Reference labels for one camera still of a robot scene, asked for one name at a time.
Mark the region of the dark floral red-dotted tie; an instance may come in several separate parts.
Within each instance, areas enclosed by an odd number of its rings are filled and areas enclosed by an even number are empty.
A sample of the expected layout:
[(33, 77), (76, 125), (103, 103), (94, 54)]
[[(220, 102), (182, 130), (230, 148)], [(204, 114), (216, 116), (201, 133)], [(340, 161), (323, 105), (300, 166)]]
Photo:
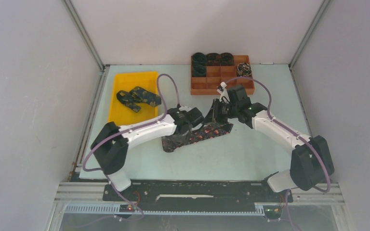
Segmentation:
[(162, 149), (167, 153), (172, 153), (177, 148), (229, 134), (232, 128), (233, 124), (229, 122), (226, 124), (213, 123), (212, 109), (210, 109), (202, 124), (191, 131), (185, 134), (172, 134), (162, 137)]

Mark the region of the white-patterned tie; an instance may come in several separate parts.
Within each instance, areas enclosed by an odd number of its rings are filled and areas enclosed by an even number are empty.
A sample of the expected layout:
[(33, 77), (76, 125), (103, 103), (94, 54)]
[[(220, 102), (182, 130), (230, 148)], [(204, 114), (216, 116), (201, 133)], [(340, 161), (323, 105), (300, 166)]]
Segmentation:
[(236, 66), (237, 77), (252, 77), (251, 65), (241, 62)]

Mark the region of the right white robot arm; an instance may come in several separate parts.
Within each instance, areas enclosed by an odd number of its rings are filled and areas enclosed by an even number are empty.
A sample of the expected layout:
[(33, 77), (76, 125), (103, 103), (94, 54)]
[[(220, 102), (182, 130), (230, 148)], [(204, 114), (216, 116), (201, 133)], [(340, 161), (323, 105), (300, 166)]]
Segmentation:
[(242, 85), (227, 88), (222, 82), (217, 91), (220, 97), (212, 103), (212, 122), (225, 123), (236, 118), (281, 145), (291, 157), (289, 169), (264, 179), (261, 195), (265, 200), (274, 201), (281, 191), (291, 188), (308, 191), (323, 181), (328, 184), (326, 191), (330, 190), (330, 175), (335, 169), (325, 138), (301, 134), (276, 119), (268, 107), (252, 103)]

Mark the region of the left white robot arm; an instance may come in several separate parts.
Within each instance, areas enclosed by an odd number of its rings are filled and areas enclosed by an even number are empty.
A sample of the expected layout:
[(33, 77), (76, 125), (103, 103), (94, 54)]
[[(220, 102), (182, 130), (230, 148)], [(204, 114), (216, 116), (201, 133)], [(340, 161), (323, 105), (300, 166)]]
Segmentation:
[(202, 112), (196, 107), (176, 107), (137, 124), (119, 127), (109, 122), (92, 143), (89, 156), (95, 157), (99, 170), (114, 185), (114, 194), (125, 201), (133, 194), (131, 180), (123, 169), (128, 151), (142, 143), (166, 136), (184, 140), (203, 120)]

